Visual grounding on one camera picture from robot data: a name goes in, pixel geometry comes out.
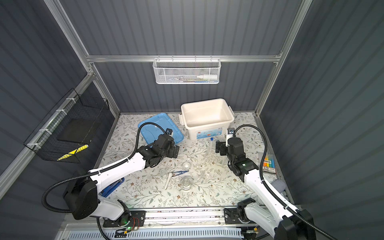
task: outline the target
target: yellow object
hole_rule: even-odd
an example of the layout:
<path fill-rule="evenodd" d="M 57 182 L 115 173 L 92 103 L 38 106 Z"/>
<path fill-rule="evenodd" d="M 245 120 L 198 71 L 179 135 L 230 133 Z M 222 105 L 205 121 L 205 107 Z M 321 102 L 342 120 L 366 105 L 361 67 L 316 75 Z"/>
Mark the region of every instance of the yellow object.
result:
<path fill-rule="evenodd" d="M 62 156 L 61 158 L 57 159 L 57 161 L 63 160 L 63 159 L 65 159 L 65 158 L 68 158 L 68 157 L 74 155 L 75 153 L 80 152 L 80 151 L 86 149 L 87 147 L 88 147 L 88 144 L 86 144 L 86 145 L 84 145 L 84 146 L 82 146 L 82 147 L 79 147 L 78 149 L 75 149 L 75 150 L 73 150 L 72 152 L 69 152 L 69 153 L 67 153 L 67 154 L 64 154 L 64 156 Z"/>

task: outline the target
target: box handle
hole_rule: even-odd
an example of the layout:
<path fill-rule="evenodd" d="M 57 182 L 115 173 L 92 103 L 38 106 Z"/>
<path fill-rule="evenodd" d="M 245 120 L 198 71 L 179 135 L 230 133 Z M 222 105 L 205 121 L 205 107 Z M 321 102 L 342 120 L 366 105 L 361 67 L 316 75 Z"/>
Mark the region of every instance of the box handle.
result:
<path fill-rule="evenodd" d="M 228 106 L 228 107 L 229 107 L 229 110 L 231 110 L 232 115 L 235 116 L 235 114 L 234 114 L 233 111 L 232 111 L 231 106 Z"/>
<path fill-rule="evenodd" d="M 180 124 L 184 126 L 184 120 L 182 116 L 183 116 L 182 114 L 179 114 L 179 120 L 180 120 Z"/>

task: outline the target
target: black wire basket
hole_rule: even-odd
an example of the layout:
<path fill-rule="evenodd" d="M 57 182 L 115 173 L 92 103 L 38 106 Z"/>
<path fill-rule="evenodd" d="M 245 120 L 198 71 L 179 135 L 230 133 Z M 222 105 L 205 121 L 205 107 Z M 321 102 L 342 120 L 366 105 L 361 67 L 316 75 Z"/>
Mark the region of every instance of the black wire basket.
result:
<path fill-rule="evenodd" d="M 43 160 L 80 163 L 79 153 L 86 153 L 109 111 L 104 98 L 76 94 L 69 100 L 63 109 L 56 110 L 47 127 L 38 130 L 41 132 L 35 142 L 30 142 L 31 136 L 24 142 Z"/>

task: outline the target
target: gray cylindrical object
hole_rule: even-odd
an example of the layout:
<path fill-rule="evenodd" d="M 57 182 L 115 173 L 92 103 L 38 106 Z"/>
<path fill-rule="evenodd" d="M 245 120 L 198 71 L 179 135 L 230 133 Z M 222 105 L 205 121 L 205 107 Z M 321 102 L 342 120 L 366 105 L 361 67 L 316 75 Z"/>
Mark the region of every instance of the gray cylindrical object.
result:
<path fill-rule="evenodd" d="M 271 185 L 279 192 L 281 193 L 282 191 L 285 190 L 287 185 L 283 180 L 276 179 L 275 181 L 271 182 Z"/>

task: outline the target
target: blue plastic lid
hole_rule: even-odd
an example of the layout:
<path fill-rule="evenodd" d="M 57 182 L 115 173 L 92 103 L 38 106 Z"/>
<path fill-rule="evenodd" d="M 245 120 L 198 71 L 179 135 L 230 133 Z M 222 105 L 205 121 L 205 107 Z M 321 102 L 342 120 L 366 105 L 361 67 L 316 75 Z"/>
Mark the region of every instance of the blue plastic lid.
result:
<path fill-rule="evenodd" d="M 176 124 L 169 118 L 169 116 L 166 113 L 160 113 L 156 116 L 153 116 L 151 118 L 148 118 L 147 120 L 142 121 L 138 124 L 138 127 L 140 127 L 145 122 L 153 122 L 161 126 L 164 131 L 167 130 L 167 128 L 170 128 L 173 130 L 172 137 L 175 140 L 175 144 L 178 144 L 179 142 L 183 141 L 184 135 L 181 133 L 181 131 L 178 129 Z M 163 134 L 163 131 L 161 131 L 158 127 L 155 125 L 145 125 L 141 129 L 141 134 L 143 135 L 145 141 L 147 144 L 153 143 L 156 139 L 158 139 L 160 134 Z"/>

